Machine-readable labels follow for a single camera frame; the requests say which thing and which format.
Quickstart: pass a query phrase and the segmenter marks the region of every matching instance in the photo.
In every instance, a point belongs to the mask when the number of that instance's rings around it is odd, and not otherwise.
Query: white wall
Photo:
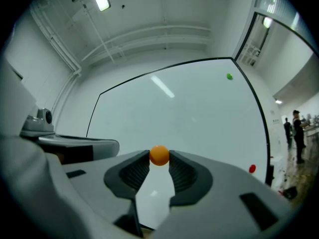
[[[306,115],[310,112],[308,112],[308,106],[304,107],[304,104],[319,92],[318,83],[319,58],[313,54],[302,70],[274,96],[278,100],[283,101],[279,107],[284,119],[287,117],[291,122],[293,110],[299,110],[301,112],[300,116],[306,118]],[[310,109],[310,111],[310,114],[313,116],[313,109]]]
[[[303,68],[312,54],[293,32],[273,23],[254,67],[274,95]]]
[[[127,56],[127,61],[111,62],[92,69],[72,90],[56,132],[86,136],[89,121],[99,94],[130,78],[185,61],[207,58],[198,50],[156,50]]]
[[[238,64],[252,84],[265,115],[269,134],[270,155],[273,157],[270,162],[274,165],[275,179],[272,182],[272,188],[274,190],[279,190],[284,179],[288,155],[286,137],[281,122],[279,107],[275,103],[271,90],[258,72],[251,66],[242,63]]]
[[[311,115],[311,118],[314,118],[314,116],[319,116],[319,92],[308,99],[301,106],[295,108],[295,110],[300,111],[300,118],[304,116],[304,118],[307,119],[308,114]],[[293,121],[293,111],[294,110],[291,110],[289,113],[282,115],[283,123],[285,123],[285,118],[288,118],[288,121]]]
[[[38,107],[51,110],[71,70],[44,37],[28,10],[16,23],[4,56],[23,76],[22,83],[35,97]]]
[[[252,8],[253,0],[229,0],[226,18],[221,25],[216,22],[216,18],[212,18],[211,27],[214,33],[216,28],[223,29],[222,34],[214,36],[214,44],[208,49],[213,57],[232,57],[243,34],[246,26],[249,12]],[[223,12],[223,4],[218,6]]]

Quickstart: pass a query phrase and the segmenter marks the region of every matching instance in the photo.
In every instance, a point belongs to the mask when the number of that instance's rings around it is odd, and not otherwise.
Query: red ball
[[[253,173],[253,172],[255,172],[256,171],[256,166],[255,165],[251,165],[250,167],[249,167],[249,172],[250,173]]]

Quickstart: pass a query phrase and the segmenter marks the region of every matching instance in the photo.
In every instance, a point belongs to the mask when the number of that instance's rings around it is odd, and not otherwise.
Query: gray plastic part
[[[0,138],[0,174],[19,207],[53,238],[117,238],[135,236],[112,223],[127,214],[131,201],[117,198],[105,186],[105,171],[141,151],[109,159],[64,165],[33,142]],[[279,219],[290,204],[252,175],[237,167],[177,151],[205,166],[214,178],[211,190],[195,205],[172,207],[152,238],[249,238],[261,229],[240,195],[254,193]],[[65,172],[86,172],[68,179]]]
[[[196,204],[172,207],[152,238],[249,238],[261,230],[240,195],[254,193],[276,217],[289,212],[290,204],[246,171],[201,156],[177,151],[210,171],[214,183]]]
[[[115,157],[120,150],[120,145],[115,140],[90,139],[59,134],[41,136],[36,140],[36,143],[64,147],[93,146],[93,160]]]
[[[0,176],[27,217],[50,238],[134,239],[73,188],[58,158],[20,137],[0,138]]]
[[[79,169],[86,172],[86,174],[70,179],[73,187],[97,214],[110,222],[115,222],[129,212],[131,200],[117,198],[104,184],[104,174],[110,167],[140,153],[141,151],[136,151],[114,158],[68,164],[63,165],[63,168],[65,172],[72,172]]]
[[[24,122],[21,135],[33,137],[46,135],[48,132],[54,133],[52,120],[47,120],[46,113],[51,114],[50,110],[43,108],[38,110],[37,117],[29,115]]]
[[[18,136],[35,98],[25,89],[9,63],[0,58],[0,135]]]

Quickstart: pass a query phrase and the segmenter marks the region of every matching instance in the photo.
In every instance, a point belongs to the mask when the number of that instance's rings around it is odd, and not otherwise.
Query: black frame
[[[94,114],[94,111],[95,111],[95,107],[100,99],[100,96],[106,92],[108,92],[109,90],[112,90],[126,82],[129,82],[129,81],[132,81],[134,79],[137,79],[139,77],[142,77],[142,76],[145,76],[147,74],[151,74],[151,73],[154,73],[154,72],[158,72],[158,71],[161,71],[161,70],[164,70],[164,69],[168,69],[168,68],[171,68],[171,67],[175,67],[175,66],[180,66],[180,65],[185,65],[185,64],[190,64],[190,63],[196,63],[196,62],[201,62],[201,61],[209,61],[209,60],[220,60],[220,59],[230,59],[231,61],[233,61],[233,63],[235,64],[235,66],[238,68],[238,70],[240,71],[240,73],[242,74],[242,76],[244,77],[244,79],[246,80],[251,92],[253,93],[254,97],[255,97],[255,100],[257,102],[257,105],[258,105],[258,108],[259,108],[259,111],[260,111],[260,114],[261,114],[261,117],[262,117],[262,120],[263,120],[263,124],[264,124],[264,129],[265,129],[265,136],[266,136],[266,143],[267,143],[267,170],[266,170],[266,179],[265,179],[265,183],[269,185],[269,181],[267,180],[267,178],[272,178],[272,170],[270,169],[270,141],[269,141],[269,135],[268,135],[268,128],[267,128],[267,123],[266,123],[266,118],[265,118],[265,115],[264,115],[264,112],[263,112],[263,109],[261,107],[261,104],[259,102],[259,99],[257,97],[257,94],[253,88],[253,86],[251,85],[251,83],[249,82],[247,76],[245,75],[245,73],[241,70],[241,68],[239,67],[239,65],[236,63],[236,61],[232,58],[232,57],[222,57],[222,58],[204,58],[204,59],[197,59],[197,60],[191,60],[191,61],[187,61],[187,62],[182,62],[182,63],[177,63],[177,64],[174,64],[174,65],[170,65],[170,66],[166,66],[166,67],[163,67],[163,68],[160,68],[160,69],[156,69],[154,71],[151,71],[151,72],[148,72],[148,73],[144,73],[144,74],[141,74],[141,75],[138,75],[138,76],[135,76],[131,79],[128,79],[118,85],[115,85],[114,87],[111,87],[109,88],[108,90],[102,92],[99,94],[99,97],[95,103],[95,106],[93,108],[93,112],[92,112],[92,115],[91,115],[91,118],[90,118],[90,122],[89,122],[89,125],[88,125],[88,130],[86,131],[86,137],[88,136],[88,132],[89,132],[89,128],[90,128],[90,124],[91,124],[91,120],[92,120],[92,117],[93,117],[93,114]]]

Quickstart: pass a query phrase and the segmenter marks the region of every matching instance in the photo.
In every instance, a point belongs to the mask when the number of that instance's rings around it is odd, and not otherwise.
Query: white board
[[[173,66],[104,92],[87,136],[117,140],[120,154],[164,145],[247,172],[254,164],[253,176],[262,182],[266,178],[268,154],[262,115],[231,59]],[[150,168],[137,194],[137,208],[140,223],[156,229],[168,215],[174,192],[167,179],[168,168]]]

